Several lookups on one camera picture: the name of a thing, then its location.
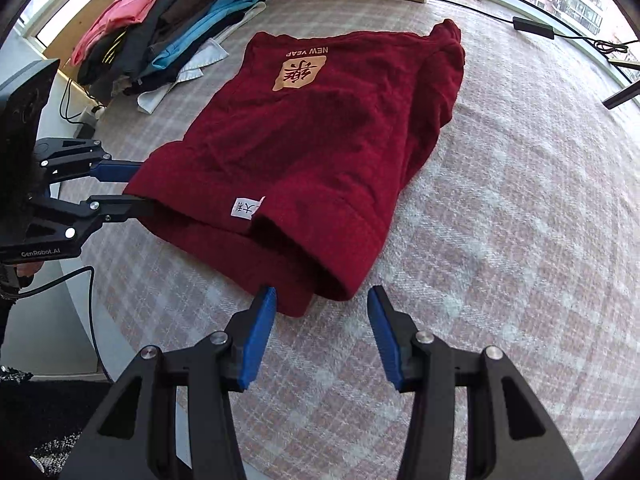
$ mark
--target white garment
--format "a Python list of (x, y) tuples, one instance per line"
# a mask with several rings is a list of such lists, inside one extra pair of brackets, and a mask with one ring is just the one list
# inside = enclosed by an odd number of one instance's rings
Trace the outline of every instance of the white garment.
[(228, 53), (220, 46), (220, 43), (225, 41), (226, 38), (238, 30), (238, 28), (255, 18), (266, 8), (267, 5), (264, 2), (256, 3), (244, 14), (244, 18), (240, 22), (237, 22), (235, 25), (230, 25), (215, 38), (207, 40), (191, 60), (182, 67), (175, 83), (167, 83), (156, 90), (144, 92), (138, 96), (138, 111), (151, 115), (174, 86), (178, 83), (184, 83), (202, 77), (204, 75), (201, 70), (202, 68), (225, 59)]

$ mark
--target red sweatshirt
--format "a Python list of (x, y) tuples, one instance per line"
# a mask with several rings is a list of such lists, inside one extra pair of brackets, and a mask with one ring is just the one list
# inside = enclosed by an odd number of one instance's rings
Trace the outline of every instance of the red sweatshirt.
[(260, 32), (184, 140), (155, 150), (125, 193), (162, 203), (143, 224), (278, 309), (348, 300), (382, 250), (402, 188), (427, 160), (462, 83), (451, 20), (430, 36)]

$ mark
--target pink shirt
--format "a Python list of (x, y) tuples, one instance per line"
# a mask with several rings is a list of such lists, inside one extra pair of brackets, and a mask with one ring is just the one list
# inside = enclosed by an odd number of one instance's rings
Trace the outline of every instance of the pink shirt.
[(71, 64), (82, 63), (91, 47), (103, 36), (117, 28), (142, 23), (155, 2), (156, 0), (115, 0), (80, 39), (71, 55)]

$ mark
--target blue garment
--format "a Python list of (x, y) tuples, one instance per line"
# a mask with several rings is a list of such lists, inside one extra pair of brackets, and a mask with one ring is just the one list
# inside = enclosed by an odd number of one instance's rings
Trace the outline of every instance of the blue garment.
[(172, 63), (172, 61), (180, 56), (180, 54), (183, 53), (194, 40), (197, 40), (201, 35), (207, 32), (212, 25), (222, 20), (226, 15), (231, 14), (236, 10), (247, 9), (254, 6), (257, 2), (258, 0), (216, 0), (209, 9), (207, 15), (158, 54), (151, 64), (145, 68), (142, 76), (149, 75), (157, 70), (164, 70)]

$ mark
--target silver bolt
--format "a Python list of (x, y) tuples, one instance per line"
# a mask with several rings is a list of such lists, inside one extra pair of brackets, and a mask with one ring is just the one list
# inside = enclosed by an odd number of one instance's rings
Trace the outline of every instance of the silver bolt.
[(415, 338), (418, 340), (418, 343), (422, 343), (423, 345), (433, 343), (436, 339), (428, 330), (420, 330), (419, 332), (416, 332)]
[(157, 355), (158, 355), (158, 349), (155, 346), (152, 346), (152, 345), (145, 346), (140, 351), (140, 357), (142, 357), (145, 360), (153, 359)]
[(489, 359), (493, 359), (494, 361), (499, 361), (504, 356), (504, 352), (494, 345), (485, 348), (484, 352)]
[(211, 341), (214, 345), (223, 345), (224, 343), (229, 341), (229, 336), (226, 334), (226, 332), (222, 332), (222, 330), (219, 330), (209, 336), (209, 341)]

